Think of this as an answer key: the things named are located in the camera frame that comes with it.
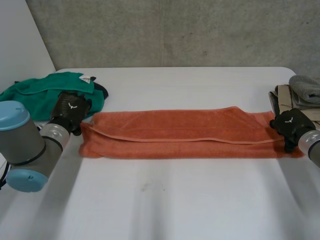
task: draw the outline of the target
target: folded towel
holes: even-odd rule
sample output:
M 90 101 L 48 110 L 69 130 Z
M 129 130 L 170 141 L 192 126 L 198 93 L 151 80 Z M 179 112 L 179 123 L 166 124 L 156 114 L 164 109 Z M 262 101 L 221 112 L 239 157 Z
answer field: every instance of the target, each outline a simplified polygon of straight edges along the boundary
M 269 126 L 272 112 L 154 110 L 96 113 L 82 123 L 84 157 L 123 159 L 281 158 L 284 139 Z
M 298 94 L 296 94 L 292 89 L 291 89 L 291 99 L 292 99 L 292 106 L 295 109 L 315 109 L 315 108 L 320 108 L 320 104 L 317 103 L 311 103 L 303 100 Z
M 82 80 L 82 73 L 53 73 L 45 78 L 32 78 L 17 82 L 0 94 L 0 102 L 14 100 L 22 103 L 34 121 L 47 121 L 62 91 L 76 92 L 92 100 L 92 107 L 87 117 L 100 112 L 108 92 L 90 79 Z
M 320 77 L 295 75 L 290 78 L 289 85 L 306 102 L 320 104 Z

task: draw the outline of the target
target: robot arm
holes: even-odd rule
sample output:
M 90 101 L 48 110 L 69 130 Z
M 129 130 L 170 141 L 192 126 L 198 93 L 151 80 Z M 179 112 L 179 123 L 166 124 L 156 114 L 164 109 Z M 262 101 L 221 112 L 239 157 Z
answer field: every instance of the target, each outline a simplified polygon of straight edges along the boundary
M 299 109 L 284 111 L 270 121 L 270 126 L 284 136 L 287 153 L 299 147 L 320 168 L 320 130 Z
M 0 102 L 0 152 L 11 165 L 7 184 L 21 192 L 38 192 L 47 183 L 70 134 L 81 134 L 80 123 L 91 100 L 62 92 L 50 122 L 39 132 L 29 112 L 17 101 Z

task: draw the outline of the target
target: white wall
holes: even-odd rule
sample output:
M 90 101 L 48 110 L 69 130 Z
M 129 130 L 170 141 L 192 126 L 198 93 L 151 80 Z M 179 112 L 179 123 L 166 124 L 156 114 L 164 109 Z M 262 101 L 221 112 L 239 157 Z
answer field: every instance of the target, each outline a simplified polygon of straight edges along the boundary
M 25 0 L 0 0 L 0 92 L 55 67 Z

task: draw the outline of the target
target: gray cloth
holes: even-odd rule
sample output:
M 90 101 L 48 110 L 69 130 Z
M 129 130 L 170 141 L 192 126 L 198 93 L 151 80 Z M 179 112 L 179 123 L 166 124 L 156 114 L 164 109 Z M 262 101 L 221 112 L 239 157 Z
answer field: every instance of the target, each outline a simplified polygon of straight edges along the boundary
M 310 103 L 305 100 L 303 100 L 298 94 L 296 94 L 291 89 L 291 100 L 292 100 L 292 107 L 295 109 L 315 109 L 320 108 L 320 104 Z
M 289 86 L 306 102 L 320 104 L 320 77 L 295 75 L 290 78 Z

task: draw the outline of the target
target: pile of clothes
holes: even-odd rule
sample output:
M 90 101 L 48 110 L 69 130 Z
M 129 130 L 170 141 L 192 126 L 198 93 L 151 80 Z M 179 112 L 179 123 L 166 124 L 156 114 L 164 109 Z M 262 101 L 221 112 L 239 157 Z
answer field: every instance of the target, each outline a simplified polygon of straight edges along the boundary
M 100 112 L 108 91 L 94 82 L 96 77 L 78 72 L 52 73 L 44 78 L 31 78 L 17 81 L 0 94 L 0 102 L 17 101 L 29 111 L 33 121 L 49 121 L 50 113 L 61 92 L 76 93 L 91 99 L 92 106 L 86 117 Z
M 269 98 L 276 116 L 299 109 L 320 127 L 320 77 L 292 76 L 288 85 L 278 85 L 269 92 Z

